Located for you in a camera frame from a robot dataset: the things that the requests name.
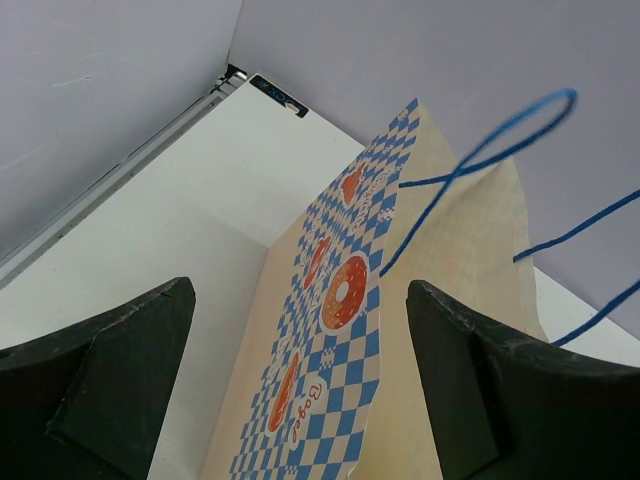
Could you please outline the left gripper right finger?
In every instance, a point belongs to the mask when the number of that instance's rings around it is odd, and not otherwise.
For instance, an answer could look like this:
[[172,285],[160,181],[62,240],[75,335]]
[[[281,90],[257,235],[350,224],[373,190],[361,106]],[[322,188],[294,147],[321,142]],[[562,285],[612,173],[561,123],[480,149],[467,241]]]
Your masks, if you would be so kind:
[[446,479],[635,479],[639,371],[480,314],[423,280],[408,325]]

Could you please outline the blue checkered paper bag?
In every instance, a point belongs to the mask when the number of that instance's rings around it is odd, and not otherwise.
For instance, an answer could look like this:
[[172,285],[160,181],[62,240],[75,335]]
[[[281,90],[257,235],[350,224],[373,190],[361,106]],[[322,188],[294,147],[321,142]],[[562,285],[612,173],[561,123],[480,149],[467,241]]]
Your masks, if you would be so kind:
[[406,300],[423,280],[555,347],[639,371],[610,320],[631,284],[589,306],[534,264],[636,200],[531,245],[514,155],[572,113],[572,88],[456,159],[410,102],[271,247],[202,471],[205,479],[446,479]]

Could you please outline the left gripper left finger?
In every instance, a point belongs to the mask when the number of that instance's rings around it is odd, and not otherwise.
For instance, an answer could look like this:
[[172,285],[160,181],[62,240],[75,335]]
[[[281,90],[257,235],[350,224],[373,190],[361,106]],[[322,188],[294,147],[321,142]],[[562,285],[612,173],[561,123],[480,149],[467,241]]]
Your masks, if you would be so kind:
[[2,478],[146,478],[194,310],[178,277],[2,350]]

